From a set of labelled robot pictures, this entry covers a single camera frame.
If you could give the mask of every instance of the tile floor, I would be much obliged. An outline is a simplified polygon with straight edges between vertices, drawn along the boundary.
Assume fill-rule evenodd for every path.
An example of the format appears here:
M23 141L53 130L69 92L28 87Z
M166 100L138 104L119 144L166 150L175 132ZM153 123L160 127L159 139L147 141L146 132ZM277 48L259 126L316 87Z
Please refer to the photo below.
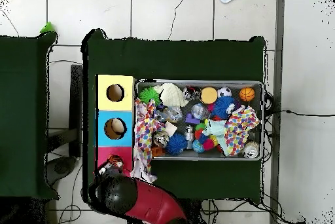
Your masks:
M92 28L102 28L108 38L137 37L157 40L212 39L249 40L263 36L268 51L268 91L273 90L276 0L233 0L224 4L219 0L6 0L0 1L0 35L35 37L47 21L58 32L58 45L50 54L50 61L82 62L80 44ZM67 128L69 116L70 65L68 62L50 64L50 122L52 128ZM55 153L67 155L67 145ZM56 155L49 154L50 159ZM80 197L82 175L80 159L75 170L56 184L59 201L50 203L50 222L57 224L64 209L73 204L82 211L71 224L127 224L123 219L100 215L91 211ZM270 194L270 162L264 168L264 190ZM220 210L231 210L239 202L217 200ZM63 213L62 221L70 218ZM73 211L73 218L79 216ZM269 214L244 204L235 212L220 213L217 224L269 224Z

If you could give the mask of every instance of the pink toy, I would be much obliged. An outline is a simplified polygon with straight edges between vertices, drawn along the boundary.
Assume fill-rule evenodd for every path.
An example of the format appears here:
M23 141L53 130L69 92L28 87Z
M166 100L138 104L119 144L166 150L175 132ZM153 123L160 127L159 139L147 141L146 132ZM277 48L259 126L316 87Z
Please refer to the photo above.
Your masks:
M210 113L212 113L214 111L214 103L210 103L208 106L207 106L207 109Z

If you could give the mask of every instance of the round opening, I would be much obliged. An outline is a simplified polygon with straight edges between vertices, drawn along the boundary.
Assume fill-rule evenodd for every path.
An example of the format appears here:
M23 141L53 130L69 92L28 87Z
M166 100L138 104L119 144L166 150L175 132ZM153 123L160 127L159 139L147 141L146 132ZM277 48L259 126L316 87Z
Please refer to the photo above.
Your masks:
M119 102L124 98L124 89L119 84L108 86L107 98L112 102Z
M105 134L111 140L119 140L124 137L127 131L126 124L120 118L107 120L104 128Z

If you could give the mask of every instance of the green cloth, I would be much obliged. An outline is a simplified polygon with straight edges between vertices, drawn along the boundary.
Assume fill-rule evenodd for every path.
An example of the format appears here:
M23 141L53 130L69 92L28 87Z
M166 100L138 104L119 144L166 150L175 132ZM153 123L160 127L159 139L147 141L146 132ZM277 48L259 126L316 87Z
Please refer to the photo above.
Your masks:
M84 71L88 70L88 182L93 180L95 76L131 75L136 79L263 80L265 41L144 41L108 40L94 29L83 41ZM152 160L155 185L179 198L249 197L260 200L260 160Z
M0 37L0 196L58 197L43 169L46 58L56 37Z

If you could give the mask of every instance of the small figurine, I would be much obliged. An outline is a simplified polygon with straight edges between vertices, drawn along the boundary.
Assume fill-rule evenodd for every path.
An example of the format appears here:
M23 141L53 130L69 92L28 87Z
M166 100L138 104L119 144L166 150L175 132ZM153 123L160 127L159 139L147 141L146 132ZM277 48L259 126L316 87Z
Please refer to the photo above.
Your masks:
M186 127L186 132L184 133L185 138L187 140L187 147L186 149L192 149L192 143L194 140L194 134L193 134L193 127L191 125L188 125Z

